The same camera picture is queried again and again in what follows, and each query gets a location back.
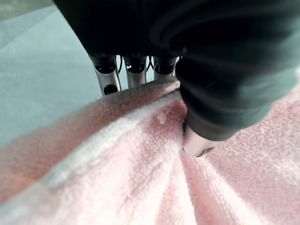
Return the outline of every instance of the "pink blanket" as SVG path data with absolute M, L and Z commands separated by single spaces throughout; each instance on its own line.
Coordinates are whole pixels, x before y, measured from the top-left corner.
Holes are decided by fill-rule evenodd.
M 0 224 L 300 224 L 300 88 L 195 158 L 178 85 L 105 97 L 0 151 Z

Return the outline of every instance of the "pink towel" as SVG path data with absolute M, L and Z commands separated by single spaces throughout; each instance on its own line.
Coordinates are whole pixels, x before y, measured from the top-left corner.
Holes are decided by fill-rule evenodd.
M 300 88 L 195 158 L 178 86 L 107 96 L 0 151 L 0 224 L 300 224 Z

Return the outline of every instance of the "floor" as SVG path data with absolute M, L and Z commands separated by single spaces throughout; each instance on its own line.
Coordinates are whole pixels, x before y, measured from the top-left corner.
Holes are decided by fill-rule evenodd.
M 0 31 L 0 148 L 101 98 L 91 61 L 55 6 L 3 20 Z

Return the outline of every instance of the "teal floor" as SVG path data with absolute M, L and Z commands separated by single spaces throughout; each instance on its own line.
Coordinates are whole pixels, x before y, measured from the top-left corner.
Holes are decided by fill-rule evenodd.
M 52 0 L 1 0 L 0 22 L 50 5 Z
M 126 89 L 124 68 L 120 80 Z M 0 22 L 0 149 L 99 98 L 91 61 L 55 6 Z

